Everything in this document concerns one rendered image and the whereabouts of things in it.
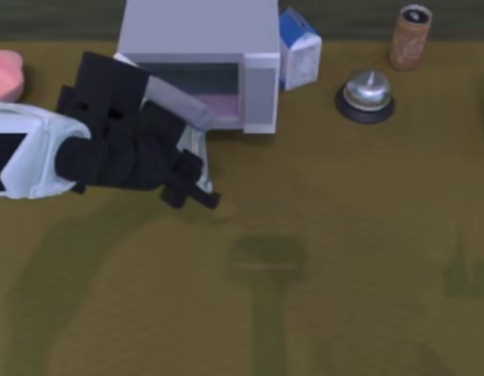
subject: soda can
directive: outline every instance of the soda can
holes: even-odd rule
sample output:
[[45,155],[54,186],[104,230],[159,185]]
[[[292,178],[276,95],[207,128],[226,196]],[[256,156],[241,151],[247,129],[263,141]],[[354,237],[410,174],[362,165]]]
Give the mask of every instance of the soda can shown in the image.
[[400,10],[390,48],[390,64],[397,70],[416,68],[432,25],[432,12],[422,5],[408,5]]

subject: milk carton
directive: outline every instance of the milk carton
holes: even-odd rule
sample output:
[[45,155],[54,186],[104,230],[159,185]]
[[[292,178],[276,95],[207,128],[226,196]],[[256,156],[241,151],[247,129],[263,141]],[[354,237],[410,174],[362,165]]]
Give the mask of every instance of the milk carton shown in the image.
[[291,7],[280,15],[280,85],[295,89],[317,80],[322,39]]

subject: silver dome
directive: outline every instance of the silver dome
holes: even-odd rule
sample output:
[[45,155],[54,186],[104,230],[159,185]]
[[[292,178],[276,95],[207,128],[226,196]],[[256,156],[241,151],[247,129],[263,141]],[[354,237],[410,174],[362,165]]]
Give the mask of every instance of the silver dome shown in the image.
[[343,90],[346,102],[361,111],[379,111],[392,98],[388,79],[376,70],[363,70],[354,75]]

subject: dark object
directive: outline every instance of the dark object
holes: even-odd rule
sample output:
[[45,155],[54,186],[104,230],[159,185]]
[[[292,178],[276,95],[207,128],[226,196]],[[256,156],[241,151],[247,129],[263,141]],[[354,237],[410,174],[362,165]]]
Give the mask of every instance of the dark object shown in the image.
[[[26,137],[24,133],[0,133],[0,174],[23,142],[24,137]],[[4,184],[0,179],[0,192],[4,190]]]
[[188,196],[208,208],[219,194],[197,186],[204,162],[177,143],[183,119],[156,103],[142,100],[149,75],[144,70],[93,52],[84,53],[73,87],[63,86],[56,112],[86,124],[90,140],[69,138],[56,155],[58,175],[85,186],[154,190],[181,208]]
[[389,56],[395,69],[408,71],[419,65],[431,25],[432,12],[424,6],[408,5],[400,10]]
[[349,104],[343,95],[344,90],[345,87],[342,86],[336,93],[334,101],[336,103],[336,108],[345,118],[357,123],[375,124],[381,123],[392,116],[395,109],[395,100],[393,98],[391,98],[388,104],[380,110],[365,111],[359,110]]
[[253,376],[285,376],[286,288],[305,271],[302,244],[286,236],[253,236],[230,250],[230,276],[251,292]]

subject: can lid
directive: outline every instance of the can lid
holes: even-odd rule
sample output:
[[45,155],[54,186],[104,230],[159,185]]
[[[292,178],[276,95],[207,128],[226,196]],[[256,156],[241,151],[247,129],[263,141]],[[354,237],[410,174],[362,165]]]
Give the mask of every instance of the can lid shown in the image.
[[401,9],[400,14],[402,18],[412,25],[426,25],[432,19],[432,12],[430,9],[422,5],[408,5]]

